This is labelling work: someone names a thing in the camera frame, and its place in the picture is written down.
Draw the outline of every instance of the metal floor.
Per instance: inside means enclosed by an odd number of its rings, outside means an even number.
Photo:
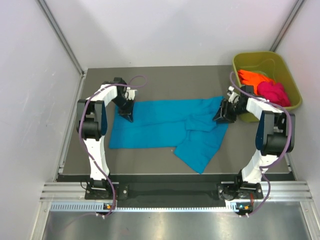
[[[115,212],[105,220],[89,215],[57,233],[82,214],[50,212],[43,240],[311,239],[299,202],[268,202],[250,218],[233,212]]]
[[[148,84],[138,90],[136,101],[180,100],[211,98],[225,95],[231,66],[170,66],[132,68],[91,68],[87,72],[81,97],[91,96],[104,81],[122,77],[128,82],[136,75],[145,75]],[[133,85],[140,85],[136,79]],[[107,106],[108,131],[105,137],[105,157],[110,172],[117,174],[194,174],[173,153],[173,148],[109,149],[115,105]],[[257,123],[238,120],[229,125],[221,148],[206,167],[205,174],[235,174],[247,165],[255,152]],[[288,173],[285,160],[269,173]],[[90,164],[82,150],[74,128],[69,144],[64,175],[88,175]]]

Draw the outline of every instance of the pink cloth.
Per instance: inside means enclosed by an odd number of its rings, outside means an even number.
[[[272,82],[261,82],[257,87],[257,93],[265,97],[271,103],[278,104],[282,107],[290,107],[291,103],[281,83],[273,84]]]

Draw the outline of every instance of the metal frame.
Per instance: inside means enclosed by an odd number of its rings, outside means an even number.
[[[262,192],[264,194],[268,191],[268,184],[261,183]],[[234,202],[227,201],[225,207],[167,207],[167,208],[132,208],[132,207],[116,207],[115,212],[233,212]],[[306,224],[310,231],[312,239],[318,239],[320,236],[319,216],[315,208],[307,182],[305,181],[272,181],[271,192],[267,202],[300,202]],[[49,216],[49,210],[52,206],[59,205],[74,205],[80,206],[86,203],[96,205],[98,203],[112,204],[111,200],[85,200],[85,190],[81,187],[79,182],[47,182],[44,185],[41,197],[40,206],[37,216],[37,221],[34,225],[32,240],[42,239],[46,222]]]
[[[303,4],[305,3],[306,0],[297,0],[292,8],[292,10],[289,13],[289,16],[287,17],[287,19],[285,20],[284,24],[282,25],[280,32],[278,33],[278,35],[276,36],[270,51],[271,52],[275,52],[277,50],[277,48],[279,47],[281,41],[284,39],[289,27],[291,26],[291,24],[293,23],[293,21],[295,20],[299,10],[302,8]]]
[[[63,139],[62,149],[60,151],[60,156],[59,156],[58,162],[57,162],[55,168],[53,169],[54,172],[52,173],[53,181],[56,181],[58,174],[62,173],[64,170],[65,161],[66,161],[67,153],[68,153],[68,148],[69,148],[69,144],[70,144],[70,140],[71,140],[71,135],[72,135],[72,131],[74,129],[74,124],[75,124],[75,118],[76,118],[76,113],[77,113],[77,108],[76,108],[77,101],[80,98],[81,93],[83,91],[86,76],[87,76],[87,72],[85,72],[81,76],[76,94],[74,95],[74,98],[73,98],[72,109],[71,109],[71,112],[69,115],[69,120],[68,120],[68,124],[66,127],[66,133],[65,133],[64,139]]]
[[[55,34],[60,40],[63,48],[65,49],[66,53],[70,57],[75,68],[81,75],[81,80],[80,80],[77,92],[74,97],[74,102],[73,102],[73,106],[75,106],[78,98],[82,93],[86,74],[83,71],[81,65],[79,64],[75,54],[73,53],[68,41],[66,40],[53,14],[51,13],[46,1],[36,0],[36,2],[38,3],[39,7],[43,11],[44,15],[46,16],[48,22],[53,28]],[[304,2],[305,0],[296,1],[288,18],[286,19],[285,23],[281,27],[279,34],[274,40],[270,48],[270,51],[274,52],[277,50],[280,42],[283,40],[286,32],[288,31],[289,27],[293,23],[294,19],[296,18]],[[63,141],[63,147],[61,149],[60,158],[56,165],[56,168],[53,171],[53,175],[52,175],[53,181],[57,179],[58,173],[61,173],[63,171],[64,163],[67,156],[68,146],[71,139],[71,133],[74,127],[75,113],[76,113],[76,109],[74,107],[70,113],[69,122],[66,130],[65,138]],[[297,171],[294,167],[291,156],[287,154],[285,158],[288,163],[289,169],[292,169],[293,174],[295,175],[295,178],[299,180],[299,176],[297,175]],[[266,191],[268,191],[267,183],[263,182],[261,186],[262,186],[262,191],[264,192],[264,194],[266,194]],[[305,181],[272,181],[271,193],[267,201],[269,202],[300,202],[301,209],[303,211],[305,221],[308,226],[312,239],[320,238],[319,216],[318,216],[315,204],[313,202],[308,184]],[[100,203],[110,204],[111,201],[110,200],[103,200],[103,201],[85,200],[85,190],[81,188],[79,182],[48,182],[44,185],[44,188],[40,197],[37,218],[34,223],[32,235],[30,239],[41,240],[43,238],[44,230],[49,217],[49,212],[52,209],[52,206],[57,203],[59,203],[60,205],[63,205],[63,204],[70,205],[72,203],[74,205],[81,205],[84,203],[86,205],[90,205],[91,203],[92,204],[100,204]],[[115,209],[115,212],[203,212],[203,211],[204,212],[230,212],[233,210],[234,210],[233,202],[229,201],[226,203],[226,207],[194,207],[194,208],[118,207]]]
[[[55,17],[51,13],[47,3],[45,0],[36,0],[39,7],[43,11],[46,19],[49,21],[51,27],[53,28],[53,31],[55,32],[56,36],[61,42],[61,45],[63,46],[65,52],[68,54],[69,58],[71,59],[73,65],[75,66],[76,70],[79,72],[80,75],[83,75],[85,71],[82,69],[80,63],[78,62],[74,52],[72,51],[66,37],[64,36],[62,30],[60,29]]]

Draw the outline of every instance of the cable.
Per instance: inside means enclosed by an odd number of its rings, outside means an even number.
[[[242,89],[240,89],[240,87],[238,87],[235,82],[233,81],[233,75],[236,75],[234,71],[232,71],[230,73],[230,82],[231,84],[233,85],[233,87],[235,89],[237,89],[240,93],[243,93],[244,95],[248,96],[249,98],[253,98],[253,99],[256,99],[258,101],[262,101],[260,98],[256,97],[256,96],[253,96],[245,91],[243,91]],[[261,174],[262,174],[262,178],[267,182],[268,184],[268,192],[267,194],[265,195],[265,198],[262,200],[262,202],[259,204],[259,206],[256,207],[256,209],[254,209],[249,215],[253,215],[254,213],[256,213],[262,206],[263,204],[265,204],[265,202],[267,201],[267,199],[269,198],[269,195],[270,195],[270,191],[271,191],[271,183],[269,181],[269,179],[267,179],[267,177],[265,176],[264,174],[264,169],[268,169],[268,168],[272,168],[273,166],[277,165],[282,159],[283,157],[285,156],[288,148],[289,148],[289,145],[290,145],[290,141],[291,141],[291,135],[292,135],[292,121],[291,121],[291,117],[290,117],[290,114],[289,112],[283,107],[283,106],[280,106],[278,104],[275,104],[275,103],[272,103],[272,102],[269,102],[269,101],[265,101],[266,104],[269,104],[271,106],[274,106],[276,108],[279,108],[281,109],[285,115],[286,115],[286,119],[288,121],[288,137],[286,139],[286,143],[284,145],[284,148],[280,154],[280,156],[278,157],[277,160],[275,160],[272,164],[270,165],[267,165],[267,166],[260,166],[260,171],[261,171]]]
[[[252,207],[254,206],[254,203],[255,203],[254,194],[251,192],[250,193],[250,204],[251,204]]]
[[[82,180],[80,181],[80,186],[81,186],[84,190],[87,190],[86,188],[84,188],[84,186],[82,186]]]
[[[111,189],[112,189],[112,207],[110,209],[110,211],[105,215],[106,217],[109,216],[112,212],[112,210],[115,209],[116,207],[116,191],[115,191],[115,188],[114,188],[114,185],[112,184],[112,181],[110,180],[110,178],[108,177],[108,175],[99,167],[99,165],[97,164],[95,158],[90,154],[90,152],[88,151],[88,148],[85,144],[85,141],[83,140],[82,138],[82,128],[83,128],[83,124],[84,124],[84,120],[85,120],[85,117],[86,117],[86,112],[87,112],[87,109],[88,109],[88,106],[89,106],[89,103],[90,101],[97,95],[99,95],[102,91],[106,90],[107,88],[109,87],[112,87],[112,86],[121,86],[121,87],[130,87],[130,88],[143,88],[145,85],[147,85],[147,78],[143,75],[138,75],[138,76],[135,76],[133,77],[129,83],[131,83],[134,79],[136,78],[144,78],[145,80],[145,83],[142,84],[142,85],[138,85],[138,86],[134,86],[134,85],[127,85],[127,84],[119,84],[119,83],[114,83],[114,84],[110,84],[110,85],[107,85],[103,88],[101,88],[100,90],[96,91],[91,97],[89,97],[89,99],[86,101],[85,105],[84,105],[84,110],[83,110],[83,113],[82,113],[82,116],[81,116],[81,120],[80,120],[80,124],[79,124],[79,141],[80,141],[80,144],[82,146],[82,148],[84,149],[84,151],[88,154],[88,156],[90,157],[90,159],[93,161],[94,165],[96,166],[96,168],[104,175],[104,177],[106,178],[106,180],[109,182],[110,186],[111,186]]]

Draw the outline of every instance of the laundry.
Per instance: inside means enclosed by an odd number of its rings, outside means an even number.
[[[213,121],[222,99],[136,102],[132,123],[116,109],[109,148],[176,147],[174,154],[201,174],[219,150],[228,128],[227,123]]]
[[[239,70],[238,76],[240,78],[240,82],[244,85],[251,85],[254,88],[254,93],[258,95],[258,85],[262,82],[267,83],[273,83],[276,84],[276,82],[260,73],[246,71],[246,70]]]
[[[281,83],[273,84],[272,82],[261,82],[257,86],[257,93],[271,103],[278,104],[282,107],[291,106],[285,88]]]

